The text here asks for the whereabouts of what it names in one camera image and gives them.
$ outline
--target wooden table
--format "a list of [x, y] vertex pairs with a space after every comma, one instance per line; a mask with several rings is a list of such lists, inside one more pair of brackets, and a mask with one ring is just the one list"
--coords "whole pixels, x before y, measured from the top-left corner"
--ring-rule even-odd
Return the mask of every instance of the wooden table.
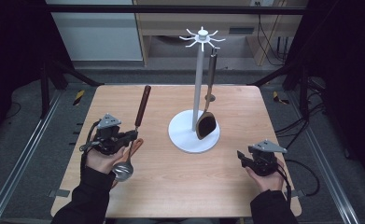
[[[202, 87], [202, 96], [206, 89]], [[72, 191], [78, 185], [78, 148], [95, 121], [110, 113], [121, 119], [121, 132], [134, 129], [143, 90], [144, 86], [97, 89], [60, 189]], [[216, 101], [208, 111], [220, 126], [219, 140], [204, 153], [189, 154], [171, 142], [168, 125], [176, 114], [193, 108], [194, 86], [152, 86], [138, 129], [144, 145], [132, 158], [133, 176], [110, 191], [106, 217], [251, 216], [249, 203], [259, 191], [236, 151], [248, 156], [248, 145], [264, 139], [277, 143], [274, 129], [257, 87], [215, 85], [212, 92]], [[204, 98], [200, 108], [204, 109]], [[277, 157], [284, 161], [282, 155]], [[70, 197], [57, 197], [51, 213], [70, 202]], [[298, 199], [292, 199], [291, 209], [295, 216], [302, 212]]]

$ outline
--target hand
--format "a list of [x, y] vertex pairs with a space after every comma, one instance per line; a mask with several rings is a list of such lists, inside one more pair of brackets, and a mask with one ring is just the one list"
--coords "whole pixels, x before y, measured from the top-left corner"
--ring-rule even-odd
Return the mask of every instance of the hand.
[[86, 165], [98, 172], [109, 174], [115, 161], [123, 157], [124, 148], [122, 147], [117, 153], [109, 156], [92, 149], [87, 156]]
[[[281, 167], [284, 168], [283, 162], [281, 162], [279, 159], [277, 159], [277, 162]], [[268, 189], [281, 190], [284, 184], [284, 178], [278, 172], [274, 172], [266, 176], [259, 176], [255, 174], [255, 172], [249, 167], [246, 167], [246, 172], [249, 174], [249, 176], [251, 176], [252, 179], [255, 180], [255, 183], [258, 185], [260, 193]]]

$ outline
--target white stand base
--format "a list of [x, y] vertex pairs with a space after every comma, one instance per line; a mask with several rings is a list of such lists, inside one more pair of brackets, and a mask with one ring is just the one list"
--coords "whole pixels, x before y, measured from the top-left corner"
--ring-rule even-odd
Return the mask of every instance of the white stand base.
[[200, 140], [195, 131], [192, 130], [191, 123], [193, 110], [185, 110], [175, 115], [168, 126], [168, 134], [174, 145], [188, 153], [202, 153], [213, 147], [220, 136], [219, 124], [213, 132]]

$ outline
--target spoon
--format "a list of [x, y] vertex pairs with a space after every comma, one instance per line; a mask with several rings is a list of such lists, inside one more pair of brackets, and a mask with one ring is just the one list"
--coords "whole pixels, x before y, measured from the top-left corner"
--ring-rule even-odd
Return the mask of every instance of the spoon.
[[[133, 142], [133, 150], [132, 150], [132, 154], [131, 154], [131, 156], [133, 156], [133, 154], [134, 154], [134, 153], [138, 150], [138, 148], [140, 148], [143, 144], [144, 144], [144, 139], [142, 139], [142, 138], [138, 138], [138, 139], [136, 139], [136, 140]], [[120, 163], [120, 162], [122, 162], [122, 161], [127, 161], [128, 157], [129, 157], [129, 153], [128, 153], [128, 152], [127, 152], [127, 153], [124, 153], [123, 157], [122, 157], [120, 160], [118, 160], [118, 161], [116, 161], [116, 162], [115, 162], [115, 165], [116, 165], [116, 164], [118, 164], [118, 163]], [[115, 179], [115, 180], [113, 181], [113, 183], [112, 183], [112, 188], [114, 188], [117, 184], [118, 184], [118, 181]]]
[[197, 137], [202, 140], [207, 135], [215, 130], [217, 127], [217, 122], [215, 117], [211, 112], [208, 112], [209, 102], [211, 101], [211, 91], [212, 85], [214, 84], [215, 68], [217, 65], [217, 50], [212, 49], [212, 54], [209, 58], [209, 68], [208, 68], [208, 91], [205, 96], [205, 109], [200, 118], [196, 123], [196, 134]]
[[[138, 109], [138, 114], [135, 120], [135, 131], [138, 132], [138, 127], [141, 126], [142, 117], [144, 117], [145, 108], [147, 107], [147, 99], [149, 98], [151, 87], [146, 86], [141, 99], [141, 105]], [[118, 182], [123, 182], [129, 179], [133, 175], [133, 165], [131, 162], [131, 156], [133, 151], [133, 141], [129, 149], [129, 157], [127, 161], [121, 161], [115, 164], [112, 168], [113, 173], [115, 173], [115, 180]]]

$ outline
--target ladle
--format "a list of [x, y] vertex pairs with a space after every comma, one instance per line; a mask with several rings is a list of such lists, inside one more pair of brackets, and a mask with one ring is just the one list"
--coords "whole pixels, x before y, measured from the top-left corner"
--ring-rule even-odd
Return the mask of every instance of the ladle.
[[209, 58], [208, 90], [205, 97], [205, 109], [196, 123], [196, 134], [200, 140], [204, 139], [217, 127], [217, 122], [215, 120], [214, 115], [211, 112], [207, 111], [209, 103], [211, 101], [211, 91], [212, 91], [212, 86], [214, 84], [215, 69], [217, 66], [217, 56], [218, 56], [217, 50], [213, 48], [211, 56]]
[[[144, 89], [144, 93], [142, 95], [141, 105], [138, 109], [138, 114], [136, 115], [135, 120], [135, 131], [138, 132], [138, 127], [141, 126], [142, 117], [144, 117], [145, 108], [147, 107], [147, 99], [150, 94], [151, 87], [146, 86]], [[133, 175], [133, 165], [131, 162], [131, 156], [133, 151], [133, 141], [131, 142], [129, 149], [129, 157], [127, 161], [118, 162], [113, 166], [113, 173], [115, 173], [115, 180], [118, 182], [123, 182], [129, 179]]]

